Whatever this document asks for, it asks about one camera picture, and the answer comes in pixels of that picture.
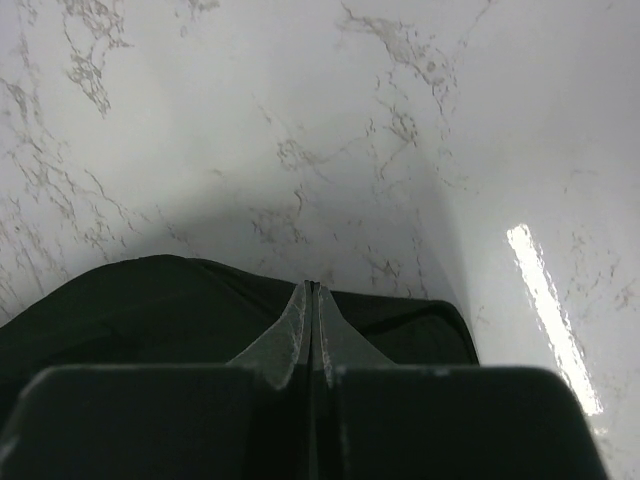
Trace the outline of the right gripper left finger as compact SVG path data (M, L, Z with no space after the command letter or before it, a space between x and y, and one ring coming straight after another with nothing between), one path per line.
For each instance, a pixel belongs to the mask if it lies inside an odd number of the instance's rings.
M39 373L1 435L5 479L309 479L312 292L225 364Z

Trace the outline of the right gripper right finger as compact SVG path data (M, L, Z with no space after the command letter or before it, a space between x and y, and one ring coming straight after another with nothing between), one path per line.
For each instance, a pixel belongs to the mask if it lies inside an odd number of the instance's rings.
M400 366L312 287L314 479L603 479L581 406L533 367Z

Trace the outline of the black t shirt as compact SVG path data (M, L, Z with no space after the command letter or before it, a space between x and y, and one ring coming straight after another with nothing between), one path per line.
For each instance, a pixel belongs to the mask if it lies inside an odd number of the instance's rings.
M39 371L67 364L224 363L283 313L291 282L204 259L150 256L88 271L1 330L1 409ZM474 365L451 304L335 292L343 317L398 364Z

